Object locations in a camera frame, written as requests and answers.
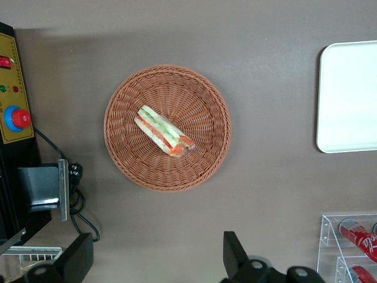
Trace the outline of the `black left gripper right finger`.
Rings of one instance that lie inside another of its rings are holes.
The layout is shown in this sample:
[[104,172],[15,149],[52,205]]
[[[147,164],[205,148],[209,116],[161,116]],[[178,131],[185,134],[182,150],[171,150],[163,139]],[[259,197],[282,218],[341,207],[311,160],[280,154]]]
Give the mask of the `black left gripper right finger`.
[[274,282],[270,262],[261,256],[249,256],[233,231],[223,234],[223,263],[227,277],[220,282]]

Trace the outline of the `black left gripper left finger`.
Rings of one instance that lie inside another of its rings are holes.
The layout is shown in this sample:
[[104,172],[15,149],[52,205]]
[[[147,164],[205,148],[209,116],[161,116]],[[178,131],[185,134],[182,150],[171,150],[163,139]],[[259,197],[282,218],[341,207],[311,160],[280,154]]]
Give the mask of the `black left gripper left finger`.
[[94,263],[92,235],[84,233],[52,264],[37,265],[27,273],[27,282],[83,282]]

